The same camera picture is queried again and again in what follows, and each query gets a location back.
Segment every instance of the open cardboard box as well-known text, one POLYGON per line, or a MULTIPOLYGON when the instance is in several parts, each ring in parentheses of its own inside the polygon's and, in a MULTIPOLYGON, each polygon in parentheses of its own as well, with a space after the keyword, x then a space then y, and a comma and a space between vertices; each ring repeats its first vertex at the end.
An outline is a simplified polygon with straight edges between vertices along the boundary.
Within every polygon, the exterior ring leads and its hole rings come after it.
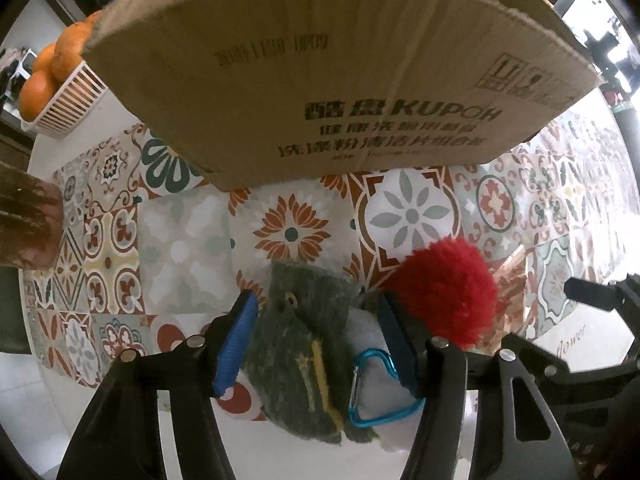
POLYGON ((83 56, 221 190, 488 162, 600 82, 543 0, 115 0, 83 56))

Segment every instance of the patterned tablecloth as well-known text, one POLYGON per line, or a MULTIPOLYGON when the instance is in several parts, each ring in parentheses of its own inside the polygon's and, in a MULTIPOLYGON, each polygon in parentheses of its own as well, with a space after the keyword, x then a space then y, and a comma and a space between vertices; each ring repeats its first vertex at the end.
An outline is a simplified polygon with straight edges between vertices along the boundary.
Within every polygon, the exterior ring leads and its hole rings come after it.
MULTIPOLYGON (((591 94, 532 141, 481 166, 325 176, 223 193, 144 124, 55 174, 66 231, 56 265, 24 273, 42 363, 95 388, 124 348, 168 351, 226 312, 239 289, 263 303, 270 261, 295 258, 380 284, 412 249, 446 235, 492 266, 527 248, 526 335, 575 308, 569 276, 602 281, 640 213, 620 132, 591 94)), ((263 420, 240 374, 220 406, 263 420)), ((161 407, 166 400, 161 399, 161 407)))

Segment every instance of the red pom-pom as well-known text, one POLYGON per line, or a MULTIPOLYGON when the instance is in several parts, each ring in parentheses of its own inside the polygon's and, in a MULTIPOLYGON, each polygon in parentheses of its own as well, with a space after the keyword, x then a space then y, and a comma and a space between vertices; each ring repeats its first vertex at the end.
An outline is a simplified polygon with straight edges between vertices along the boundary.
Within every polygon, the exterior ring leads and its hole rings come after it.
POLYGON ((464 238, 414 251, 383 286, 434 335, 463 349, 494 322, 498 290, 480 251, 464 238))

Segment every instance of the fruit basket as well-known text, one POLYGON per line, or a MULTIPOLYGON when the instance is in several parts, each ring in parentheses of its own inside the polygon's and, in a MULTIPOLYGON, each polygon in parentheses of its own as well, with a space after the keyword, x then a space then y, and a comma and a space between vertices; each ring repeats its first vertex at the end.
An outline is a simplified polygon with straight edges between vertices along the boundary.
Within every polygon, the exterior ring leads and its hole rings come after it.
POLYGON ((81 61, 33 122, 22 121, 22 129, 61 139, 78 126, 107 89, 81 61))

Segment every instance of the heart-shaped carabiner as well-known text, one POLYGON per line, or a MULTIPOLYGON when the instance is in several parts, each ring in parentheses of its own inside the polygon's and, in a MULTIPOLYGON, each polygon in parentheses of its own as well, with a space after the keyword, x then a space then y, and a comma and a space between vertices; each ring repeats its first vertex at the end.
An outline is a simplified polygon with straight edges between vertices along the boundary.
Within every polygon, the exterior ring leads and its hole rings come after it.
POLYGON ((366 420, 360 418, 357 406, 358 390, 360 387, 360 379, 362 376, 362 369, 364 368, 364 362, 370 357, 377 357, 380 359, 385 365, 386 373, 396 381, 400 380, 391 356, 384 350, 381 350, 380 348, 367 348, 364 352, 358 354, 353 366, 353 381, 351 382, 351 395, 349 397, 348 409, 349 418, 357 428, 370 428, 371 426, 379 426, 380 424, 388 424, 390 422, 395 422, 396 420, 401 420, 418 410, 424 403, 424 399, 417 399, 411 406, 407 406, 401 410, 390 412, 386 415, 376 416, 374 418, 368 418, 366 420))

